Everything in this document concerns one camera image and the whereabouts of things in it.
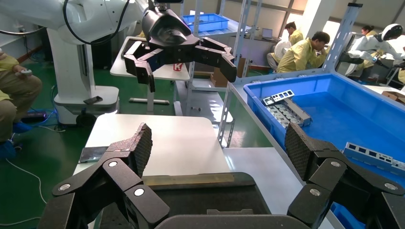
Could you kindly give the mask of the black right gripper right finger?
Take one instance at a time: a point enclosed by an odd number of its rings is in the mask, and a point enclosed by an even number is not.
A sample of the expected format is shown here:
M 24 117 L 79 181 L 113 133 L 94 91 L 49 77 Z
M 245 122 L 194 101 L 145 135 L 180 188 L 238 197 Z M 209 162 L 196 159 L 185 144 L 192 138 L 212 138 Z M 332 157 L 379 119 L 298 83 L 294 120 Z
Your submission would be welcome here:
M 368 229 L 405 226 L 405 190 L 398 183 L 351 162 L 332 143 L 309 137 L 290 123 L 285 149 L 304 187 L 287 214 L 317 229 L 333 203 L 345 207 Z

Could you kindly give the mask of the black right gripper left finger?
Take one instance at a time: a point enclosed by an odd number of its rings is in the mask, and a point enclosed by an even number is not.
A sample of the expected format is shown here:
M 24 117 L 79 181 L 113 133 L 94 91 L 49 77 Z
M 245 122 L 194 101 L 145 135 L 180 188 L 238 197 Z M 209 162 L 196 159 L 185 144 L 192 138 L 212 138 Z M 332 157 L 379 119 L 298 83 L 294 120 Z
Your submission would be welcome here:
M 170 209 L 142 180 L 152 144 L 145 123 L 131 138 L 112 143 L 95 164 L 53 188 L 38 228 L 86 229 L 113 203 L 132 228 L 157 227 Z

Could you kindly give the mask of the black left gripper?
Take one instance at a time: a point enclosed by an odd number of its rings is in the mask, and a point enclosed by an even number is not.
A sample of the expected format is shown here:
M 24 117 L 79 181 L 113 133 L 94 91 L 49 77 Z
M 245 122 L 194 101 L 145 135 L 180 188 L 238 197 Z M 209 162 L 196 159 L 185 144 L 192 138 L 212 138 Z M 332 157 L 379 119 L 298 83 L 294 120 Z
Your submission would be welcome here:
M 135 76 L 139 84 L 146 84 L 151 93 L 155 92 L 153 72 L 165 64 L 199 62 L 219 68 L 231 83 L 236 80 L 232 48 L 209 37 L 195 37 L 172 10 L 147 9 L 142 30 L 147 42 L 128 40 L 123 60 L 127 73 Z

